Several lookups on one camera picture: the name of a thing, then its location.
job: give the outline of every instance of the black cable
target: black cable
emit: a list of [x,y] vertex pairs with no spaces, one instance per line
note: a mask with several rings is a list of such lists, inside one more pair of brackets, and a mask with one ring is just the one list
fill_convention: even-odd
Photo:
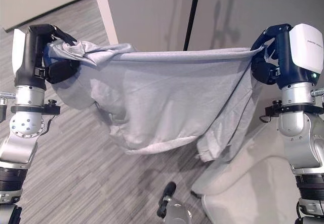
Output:
[[194,16],[196,14],[197,4],[198,4],[198,0],[192,0],[190,16],[189,16],[189,21],[188,21],[188,27],[187,27],[186,40],[184,42],[183,51],[188,50],[189,40],[190,40],[190,36],[191,36],[191,30],[192,30]]
[[301,220],[302,217],[301,217],[300,212],[299,212],[299,207],[300,207],[299,202],[297,202],[297,205],[296,205],[296,212],[297,212],[297,215],[298,215],[298,219]]
[[271,122],[271,117],[267,116],[267,115],[262,115],[262,116],[259,116],[259,119],[262,123],[270,123]]
[[42,135],[48,133],[48,131],[50,130],[51,122],[52,122],[52,120],[55,118],[55,116],[56,116],[56,115],[54,115],[54,116],[53,116],[53,117],[52,117],[52,118],[47,122],[47,128],[46,128],[46,131],[45,131],[43,134],[41,134],[40,136],[42,136]]

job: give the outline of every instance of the white cloth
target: white cloth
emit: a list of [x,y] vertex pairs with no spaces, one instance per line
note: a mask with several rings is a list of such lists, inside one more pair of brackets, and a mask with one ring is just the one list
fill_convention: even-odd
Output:
[[93,103],[109,135],[128,154],[154,154],[197,140],[203,161],[237,153],[254,113],[260,83],[249,48],[136,52],[129,44],[48,44],[46,64],[80,60],[78,73],[53,85],[67,105]]

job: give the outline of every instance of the gray fabric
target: gray fabric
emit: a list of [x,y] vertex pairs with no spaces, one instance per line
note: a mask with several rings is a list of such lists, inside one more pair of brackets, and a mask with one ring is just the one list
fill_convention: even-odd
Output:
[[260,92],[250,74],[259,50],[144,53],[129,44],[55,41],[45,56],[47,64],[81,61],[75,76],[53,88],[74,108],[96,103],[110,139],[126,153],[154,154],[197,140],[209,161],[221,154],[230,160],[242,143]]

